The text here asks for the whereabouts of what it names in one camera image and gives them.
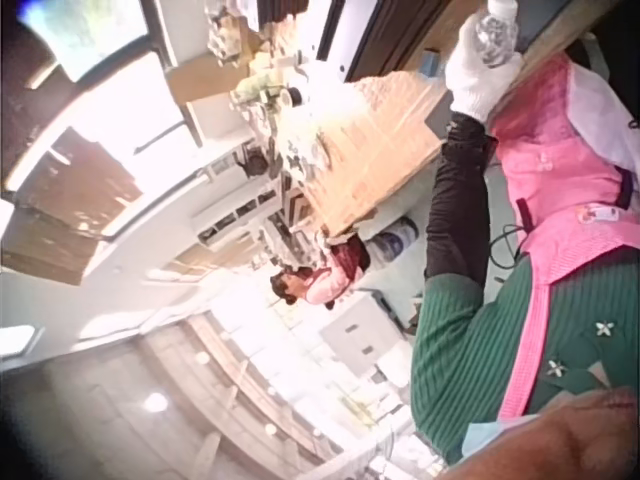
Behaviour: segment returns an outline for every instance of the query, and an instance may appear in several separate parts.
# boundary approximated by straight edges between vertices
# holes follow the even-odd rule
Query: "name tag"
[[[620,210],[617,207],[590,204],[578,208],[578,221],[583,224],[593,222],[617,222]]]

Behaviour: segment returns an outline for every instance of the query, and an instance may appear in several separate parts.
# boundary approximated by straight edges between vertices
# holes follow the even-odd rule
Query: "white appliance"
[[[334,319],[320,335],[357,377],[372,375],[380,359],[406,342],[394,313],[378,292],[356,291],[338,302],[331,313]]]

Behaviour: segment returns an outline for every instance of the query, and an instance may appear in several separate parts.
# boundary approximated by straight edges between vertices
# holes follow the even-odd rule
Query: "pink apron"
[[[532,266],[531,299],[502,420],[523,415],[533,391],[553,283],[617,247],[640,248],[638,218],[626,210],[627,199],[621,202],[630,198],[630,176],[598,157],[567,118],[569,66],[564,55],[550,60],[518,88],[493,129]]]

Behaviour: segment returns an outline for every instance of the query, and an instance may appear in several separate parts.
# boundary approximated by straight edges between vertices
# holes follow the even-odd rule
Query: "white lid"
[[[516,0],[487,0],[487,10],[495,17],[514,21],[518,13]]]

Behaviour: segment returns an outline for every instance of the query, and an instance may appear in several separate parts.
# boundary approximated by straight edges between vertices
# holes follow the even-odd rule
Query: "black sleeve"
[[[484,171],[496,143],[481,123],[453,113],[433,187],[426,279],[455,273],[484,288],[490,235]]]

